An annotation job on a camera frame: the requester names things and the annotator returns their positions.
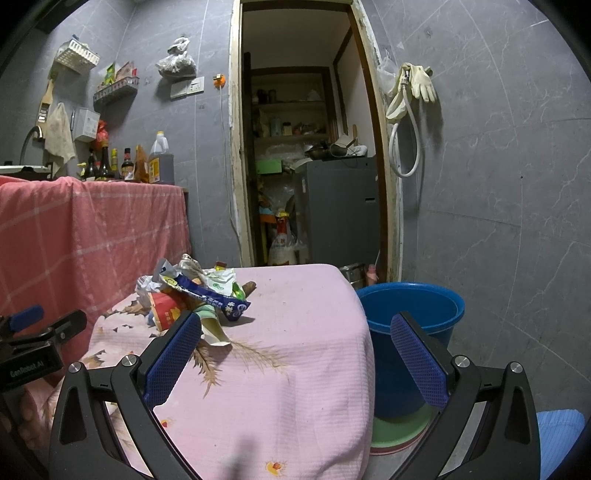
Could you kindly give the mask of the white plastic bag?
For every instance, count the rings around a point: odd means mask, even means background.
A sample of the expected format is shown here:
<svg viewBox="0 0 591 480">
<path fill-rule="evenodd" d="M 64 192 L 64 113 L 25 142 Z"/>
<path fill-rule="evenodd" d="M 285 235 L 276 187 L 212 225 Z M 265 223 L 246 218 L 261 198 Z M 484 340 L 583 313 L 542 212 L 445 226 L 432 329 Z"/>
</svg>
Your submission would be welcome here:
<svg viewBox="0 0 591 480">
<path fill-rule="evenodd" d="M 168 260 L 162 258 L 157 261 L 151 274 L 140 276 L 135 283 L 135 293 L 138 303 L 148 308 L 150 306 L 149 294 L 160 293 L 168 287 L 162 276 L 175 278 L 181 273 L 178 265 L 172 265 Z"/>
</svg>

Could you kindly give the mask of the red paper cup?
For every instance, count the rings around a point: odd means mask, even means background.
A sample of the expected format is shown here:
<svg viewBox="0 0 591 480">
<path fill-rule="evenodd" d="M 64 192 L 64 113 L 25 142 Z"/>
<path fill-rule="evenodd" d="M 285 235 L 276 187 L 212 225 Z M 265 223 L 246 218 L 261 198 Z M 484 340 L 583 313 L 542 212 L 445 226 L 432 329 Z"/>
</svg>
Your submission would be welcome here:
<svg viewBox="0 0 591 480">
<path fill-rule="evenodd" d="M 168 330 L 188 309 L 186 296 L 175 290 L 149 293 L 148 299 L 155 326 L 160 332 Z"/>
</svg>

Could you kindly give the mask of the green white wrapper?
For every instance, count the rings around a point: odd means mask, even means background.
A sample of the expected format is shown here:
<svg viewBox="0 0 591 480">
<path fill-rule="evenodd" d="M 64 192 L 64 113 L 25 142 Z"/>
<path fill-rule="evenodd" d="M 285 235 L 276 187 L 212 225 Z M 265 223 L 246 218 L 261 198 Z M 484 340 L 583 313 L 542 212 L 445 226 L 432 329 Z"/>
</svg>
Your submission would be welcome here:
<svg viewBox="0 0 591 480">
<path fill-rule="evenodd" d="M 204 269 L 204 285 L 212 291 L 228 296 L 235 297 L 241 300 L 246 298 L 245 291 L 242 286 L 236 281 L 236 274 L 233 268 L 214 267 L 211 269 Z"/>
</svg>

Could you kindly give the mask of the blue snack wrapper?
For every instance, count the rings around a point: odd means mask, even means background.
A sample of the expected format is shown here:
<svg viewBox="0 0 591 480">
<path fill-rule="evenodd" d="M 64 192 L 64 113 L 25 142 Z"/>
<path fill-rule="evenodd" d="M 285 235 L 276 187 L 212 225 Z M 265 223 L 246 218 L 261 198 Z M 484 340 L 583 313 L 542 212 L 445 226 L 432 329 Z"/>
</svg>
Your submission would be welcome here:
<svg viewBox="0 0 591 480">
<path fill-rule="evenodd" d="M 185 293 L 190 297 L 200 300 L 220 310 L 228 321 L 235 322 L 249 309 L 248 300 L 242 300 L 232 296 L 226 296 L 214 290 L 195 284 L 182 274 L 175 277 L 160 274 L 160 279 L 169 287 Z"/>
</svg>

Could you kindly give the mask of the brown stick trash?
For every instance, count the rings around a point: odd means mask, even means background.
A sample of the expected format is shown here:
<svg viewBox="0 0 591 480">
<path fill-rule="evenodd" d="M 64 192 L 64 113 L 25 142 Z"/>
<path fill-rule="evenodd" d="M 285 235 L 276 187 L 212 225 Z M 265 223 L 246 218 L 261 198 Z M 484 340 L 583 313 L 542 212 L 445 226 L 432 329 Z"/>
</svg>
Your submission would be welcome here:
<svg viewBox="0 0 591 480">
<path fill-rule="evenodd" d="M 249 281 L 242 285 L 242 291 L 245 294 L 245 297 L 249 297 L 254 290 L 256 290 L 256 282 L 254 281 Z"/>
</svg>

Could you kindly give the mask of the blue cloth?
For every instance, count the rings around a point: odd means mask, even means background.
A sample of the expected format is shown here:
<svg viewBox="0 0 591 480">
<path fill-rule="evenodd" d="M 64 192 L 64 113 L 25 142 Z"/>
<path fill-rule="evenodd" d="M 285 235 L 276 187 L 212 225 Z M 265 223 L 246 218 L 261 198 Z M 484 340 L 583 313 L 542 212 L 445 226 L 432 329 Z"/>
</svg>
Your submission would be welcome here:
<svg viewBox="0 0 591 480">
<path fill-rule="evenodd" d="M 537 413 L 541 467 L 540 478 L 549 479 L 566 459 L 586 425 L 584 415 L 575 409 Z"/>
</svg>

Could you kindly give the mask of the red checked cloth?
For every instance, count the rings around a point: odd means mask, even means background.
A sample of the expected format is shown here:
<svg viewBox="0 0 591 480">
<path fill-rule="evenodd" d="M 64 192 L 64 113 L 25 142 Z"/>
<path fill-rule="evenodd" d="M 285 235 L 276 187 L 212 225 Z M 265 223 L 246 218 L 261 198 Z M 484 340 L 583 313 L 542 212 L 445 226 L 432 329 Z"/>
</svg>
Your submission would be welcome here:
<svg viewBox="0 0 591 480">
<path fill-rule="evenodd" d="M 62 350 L 83 356 L 98 317 L 157 261 L 189 252 L 183 190 L 125 182 L 1 180 L 1 312 L 44 310 L 40 330 L 73 310 L 87 327 Z"/>
</svg>

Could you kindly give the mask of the dark soy sauce bottle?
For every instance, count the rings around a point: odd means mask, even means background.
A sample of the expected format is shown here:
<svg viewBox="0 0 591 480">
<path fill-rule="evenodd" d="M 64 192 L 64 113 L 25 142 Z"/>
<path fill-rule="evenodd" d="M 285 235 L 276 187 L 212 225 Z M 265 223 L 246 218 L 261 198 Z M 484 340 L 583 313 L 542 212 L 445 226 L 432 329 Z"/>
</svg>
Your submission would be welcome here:
<svg viewBox="0 0 591 480">
<path fill-rule="evenodd" d="M 100 165 L 98 167 L 97 179 L 107 181 L 114 178 L 114 173 L 110 166 L 109 148 L 108 141 L 103 140 L 101 142 L 101 158 Z"/>
</svg>

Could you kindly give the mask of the hanging dish rag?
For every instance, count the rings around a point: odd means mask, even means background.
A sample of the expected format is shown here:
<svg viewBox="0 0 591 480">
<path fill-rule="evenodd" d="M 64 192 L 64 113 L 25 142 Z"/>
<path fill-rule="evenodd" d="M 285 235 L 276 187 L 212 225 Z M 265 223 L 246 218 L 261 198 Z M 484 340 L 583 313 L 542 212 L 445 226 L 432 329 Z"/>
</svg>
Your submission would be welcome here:
<svg viewBox="0 0 591 480">
<path fill-rule="evenodd" d="M 59 102 L 49 115 L 45 128 L 45 150 L 59 170 L 76 156 L 70 120 L 63 102 Z"/>
</svg>

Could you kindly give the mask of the white red sack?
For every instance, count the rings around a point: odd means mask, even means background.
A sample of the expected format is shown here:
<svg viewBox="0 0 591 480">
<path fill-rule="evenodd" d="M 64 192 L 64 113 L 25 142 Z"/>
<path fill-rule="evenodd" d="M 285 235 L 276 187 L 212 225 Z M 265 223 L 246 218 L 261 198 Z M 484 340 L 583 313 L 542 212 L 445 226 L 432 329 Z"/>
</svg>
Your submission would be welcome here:
<svg viewBox="0 0 591 480">
<path fill-rule="evenodd" d="M 276 236 L 271 242 L 269 264 L 272 266 L 297 265 L 296 240 L 290 232 L 290 217 L 281 212 L 276 217 Z"/>
</svg>

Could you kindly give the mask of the hanging plastic bag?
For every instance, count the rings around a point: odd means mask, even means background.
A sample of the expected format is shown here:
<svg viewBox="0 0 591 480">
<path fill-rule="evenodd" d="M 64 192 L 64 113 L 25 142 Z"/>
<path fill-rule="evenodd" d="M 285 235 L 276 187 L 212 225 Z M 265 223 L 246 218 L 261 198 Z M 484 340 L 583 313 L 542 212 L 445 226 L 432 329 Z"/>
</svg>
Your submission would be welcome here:
<svg viewBox="0 0 591 480">
<path fill-rule="evenodd" d="M 188 53 L 190 40 L 181 36 L 168 47 L 167 55 L 155 64 L 161 77 L 181 80 L 197 77 L 197 64 Z"/>
</svg>

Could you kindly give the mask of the wall spice shelf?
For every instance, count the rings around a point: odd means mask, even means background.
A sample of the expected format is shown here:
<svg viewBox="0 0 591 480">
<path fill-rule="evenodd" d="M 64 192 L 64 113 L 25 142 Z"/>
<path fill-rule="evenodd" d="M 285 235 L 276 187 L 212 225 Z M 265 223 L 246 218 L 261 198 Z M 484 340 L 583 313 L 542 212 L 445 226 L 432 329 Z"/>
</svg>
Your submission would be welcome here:
<svg viewBox="0 0 591 480">
<path fill-rule="evenodd" d="M 120 67 L 111 63 L 93 94 L 93 105 L 99 108 L 124 96 L 133 95 L 138 87 L 139 77 L 133 61 L 127 61 Z"/>
</svg>

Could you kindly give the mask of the white wall basket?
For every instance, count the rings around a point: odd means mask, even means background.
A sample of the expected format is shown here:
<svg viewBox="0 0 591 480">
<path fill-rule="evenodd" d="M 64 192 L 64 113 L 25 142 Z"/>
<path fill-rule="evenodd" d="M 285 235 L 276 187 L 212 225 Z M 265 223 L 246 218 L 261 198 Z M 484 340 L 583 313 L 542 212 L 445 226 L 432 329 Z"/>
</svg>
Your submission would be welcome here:
<svg viewBox="0 0 591 480">
<path fill-rule="evenodd" d="M 98 65 L 100 57 L 90 50 L 86 44 L 72 37 L 58 48 L 54 61 L 80 75 L 84 75 Z"/>
</svg>

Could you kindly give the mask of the wall power socket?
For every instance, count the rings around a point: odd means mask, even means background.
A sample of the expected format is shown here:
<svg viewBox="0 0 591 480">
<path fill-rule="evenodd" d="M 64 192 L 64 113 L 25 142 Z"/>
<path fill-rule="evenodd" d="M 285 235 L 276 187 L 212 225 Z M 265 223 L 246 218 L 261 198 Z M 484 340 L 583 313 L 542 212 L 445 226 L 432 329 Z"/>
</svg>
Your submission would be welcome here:
<svg viewBox="0 0 591 480">
<path fill-rule="evenodd" d="M 172 83 L 170 99 L 176 100 L 189 95 L 204 93 L 204 77 L 197 77 Z"/>
</svg>

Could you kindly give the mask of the orange wall hook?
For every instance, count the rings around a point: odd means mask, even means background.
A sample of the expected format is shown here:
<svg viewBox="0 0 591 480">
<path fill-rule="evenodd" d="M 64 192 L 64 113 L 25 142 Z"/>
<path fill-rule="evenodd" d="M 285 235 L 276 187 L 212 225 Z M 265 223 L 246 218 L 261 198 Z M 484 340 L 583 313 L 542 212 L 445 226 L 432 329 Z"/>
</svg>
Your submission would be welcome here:
<svg viewBox="0 0 591 480">
<path fill-rule="evenodd" d="M 217 90 L 221 90 L 226 83 L 226 79 L 225 76 L 223 74 L 216 74 L 213 78 L 213 86 L 217 89 Z"/>
</svg>

